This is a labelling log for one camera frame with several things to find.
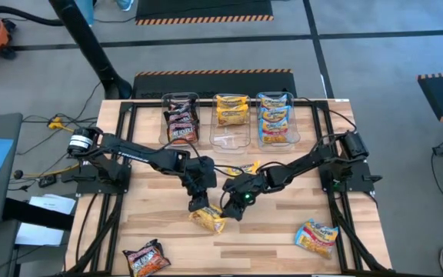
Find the metal leg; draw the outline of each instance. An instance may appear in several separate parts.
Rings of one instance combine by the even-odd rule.
[[[2,218],[71,231],[75,217],[7,198]]]

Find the white paper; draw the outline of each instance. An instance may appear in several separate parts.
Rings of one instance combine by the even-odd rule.
[[[30,205],[61,212],[69,215],[75,206],[75,200],[58,195],[32,196]],[[22,223],[16,235],[19,245],[60,245],[64,231],[44,226]]]

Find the wooden table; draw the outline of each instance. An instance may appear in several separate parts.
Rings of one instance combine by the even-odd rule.
[[[151,102],[154,100],[136,100]],[[97,126],[104,132],[115,132],[120,101],[103,101]],[[348,100],[329,100],[330,109],[353,120]],[[260,160],[261,163],[279,161],[288,163],[308,153],[316,142],[311,109],[295,109],[301,141],[292,153],[270,154],[258,149],[255,124],[255,108],[252,108],[251,144],[245,155],[220,154],[213,151],[209,142],[211,108],[201,108],[201,138],[198,150],[218,164],[242,165]],[[351,129],[349,123],[331,114],[335,132]],[[160,134],[159,108],[140,108],[136,119],[133,142],[154,149]],[[122,138],[125,138],[128,115],[125,119]],[[325,134],[324,120],[321,120]],[[220,235],[188,221],[188,202],[191,199],[181,187],[177,177],[155,172],[149,165],[133,162],[129,192],[124,197],[122,216],[118,230],[117,247],[112,274],[127,275],[128,266],[122,250],[140,249],[151,239],[159,239],[165,256],[172,263],[158,272],[159,275],[201,274],[312,274],[338,273],[339,262],[334,250],[332,259],[321,258],[313,252],[294,245],[294,237],[301,224],[309,219],[331,225],[331,215],[326,194],[321,190],[318,170],[312,170],[293,180],[285,190],[258,196],[257,203],[248,207],[242,221],[229,219]],[[218,203],[226,177],[218,174],[218,187],[209,189],[211,203]],[[355,229],[375,258],[386,267],[391,267],[380,218],[375,203],[364,193],[348,193]],[[66,264],[75,264],[75,250],[79,230],[91,195],[78,201],[75,223],[69,239]],[[80,253],[88,248],[95,237],[102,196],[98,196],[85,223]],[[348,238],[344,235],[348,267],[353,268]],[[102,245],[99,269],[105,267],[108,237]]]

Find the clear plastic bin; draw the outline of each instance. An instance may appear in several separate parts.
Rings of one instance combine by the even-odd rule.
[[[163,95],[162,97],[162,123],[160,124],[160,137],[158,138],[158,140],[160,141],[160,143],[162,143],[163,145],[168,144],[170,141],[168,140],[168,124],[167,124],[167,119],[164,116],[164,113],[167,112],[169,110],[169,105],[171,103],[179,103],[179,104],[183,104],[186,103],[187,101],[194,99],[194,105],[195,105],[195,111],[196,114],[198,116],[198,127],[197,127],[197,134],[198,134],[198,139],[200,138],[200,129],[201,126],[199,125],[199,116],[200,116],[200,111],[199,111],[199,95],[197,95],[194,92],[181,92],[181,93],[168,93],[166,95]],[[178,144],[172,144],[172,146],[187,146],[187,143],[178,143]]]
[[[218,126],[217,96],[246,97],[248,105],[245,123],[241,125]],[[219,94],[213,97],[212,123],[209,141],[216,152],[244,154],[251,144],[251,99],[247,95]]]
[[[267,143],[263,142],[261,137],[261,97],[269,97],[273,99],[280,99],[281,97],[287,97],[286,105],[290,106],[290,111],[288,114],[288,133],[285,135],[286,142],[273,142]],[[297,130],[297,121],[295,119],[294,111],[294,97],[288,92],[261,92],[256,96],[257,100],[257,115],[258,115],[258,146],[262,151],[267,152],[289,152],[295,147],[295,143],[300,142],[300,134]]]

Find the gray floor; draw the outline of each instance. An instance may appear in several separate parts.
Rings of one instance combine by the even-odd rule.
[[[0,0],[0,4],[55,17],[47,2]],[[322,34],[443,30],[443,1],[311,0],[311,6]],[[273,22],[141,27],[133,22],[96,23],[93,31],[101,42],[310,33],[301,0],[273,2],[273,9]],[[133,15],[119,12],[111,0],[99,0],[95,13],[102,20]],[[17,24],[15,45],[72,43],[63,28]],[[351,99],[358,129],[371,152],[371,168],[385,177],[376,187],[392,265],[399,272],[440,275],[443,197],[431,174],[430,154],[431,147],[443,141],[443,124],[435,118],[415,76],[443,72],[443,36],[335,39],[321,44],[335,97]],[[139,71],[292,68],[300,96],[325,97],[310,40],[107,48],[106,52],[130,82]],[[76,116],[97,82],[79,50],[19,52],[13,62],[0,59],[0,114]],[[102,98],[99,87],[83,118],[98,114]],[[18,150],[25,151],[51,133],[45,124],[25,123]],[[15,169],[47,169],[64,154],[68,138],[68,133],[59,132],[36,150],[18,156]],[[435,170],[443,187],[443,159],[435,160]],[[74,189],[73,184],[34,186],[28,193],[10,192],[10,196],[28,199]],[[63,249],[43,249],[29,255],[25,261],[33,262],[22,266],[22,275],[56,273],[63,254]]]

